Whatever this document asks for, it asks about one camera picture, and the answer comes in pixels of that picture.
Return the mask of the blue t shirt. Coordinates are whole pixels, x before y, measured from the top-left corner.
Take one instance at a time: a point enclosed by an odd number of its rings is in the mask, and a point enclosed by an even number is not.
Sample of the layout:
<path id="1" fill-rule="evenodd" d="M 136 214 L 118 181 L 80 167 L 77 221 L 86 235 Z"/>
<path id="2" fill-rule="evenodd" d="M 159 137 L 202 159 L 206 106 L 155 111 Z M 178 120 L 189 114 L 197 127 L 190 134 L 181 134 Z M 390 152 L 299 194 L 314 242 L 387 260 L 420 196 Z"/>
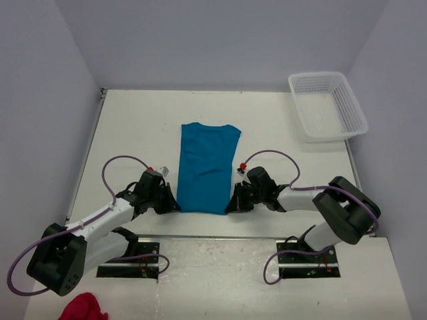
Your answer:
<path id="1" fill-rule="evenodd" d="M 232 125 L 181 126 L 177 202 L 183 213 L 225 215 L 241 131 Z"/>

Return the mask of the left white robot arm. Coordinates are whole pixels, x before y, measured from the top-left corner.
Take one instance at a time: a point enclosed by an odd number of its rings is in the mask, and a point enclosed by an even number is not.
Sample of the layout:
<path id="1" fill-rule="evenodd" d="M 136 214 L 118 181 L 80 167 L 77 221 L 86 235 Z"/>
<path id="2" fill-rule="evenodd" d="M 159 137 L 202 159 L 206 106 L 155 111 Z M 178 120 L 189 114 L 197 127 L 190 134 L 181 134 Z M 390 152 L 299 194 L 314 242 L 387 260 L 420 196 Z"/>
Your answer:
<path id="1" fill-rule="evenodd" d="M 104 263 L 147 263 L 161 258 L 158 250 L 139 248 L 139 237 L 124 228 L 148 209 L 158 215 L 181 209 L 170 184 L 161 173 L 150 169 L 95 213 L 65 226 L 48 226 L 30 259 L 27 274 L 48 290 L 65 296 L 88 271 Z"/>

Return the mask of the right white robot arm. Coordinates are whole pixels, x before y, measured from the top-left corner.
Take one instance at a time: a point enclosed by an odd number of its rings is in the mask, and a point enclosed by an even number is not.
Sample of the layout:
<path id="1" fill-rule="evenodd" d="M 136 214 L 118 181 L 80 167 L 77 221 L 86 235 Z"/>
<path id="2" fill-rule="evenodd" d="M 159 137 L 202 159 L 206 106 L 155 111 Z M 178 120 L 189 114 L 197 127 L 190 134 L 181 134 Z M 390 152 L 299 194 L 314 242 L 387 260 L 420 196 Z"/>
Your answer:
<path id="1" fill-rule="evenodd" d="M 278 185 L 263 167 L 248 172 L 248 181 L 236 183 L 226 213 L 246 213 L 257 204 L 270 211 L 317 211 L 324 222 L 310 227 L 290 250 L 312 262 L 327 248 L 345 242 L 357 244 L 378 227 L 380 208 L 346 178 L 337 176 L 316 187 Z"/>

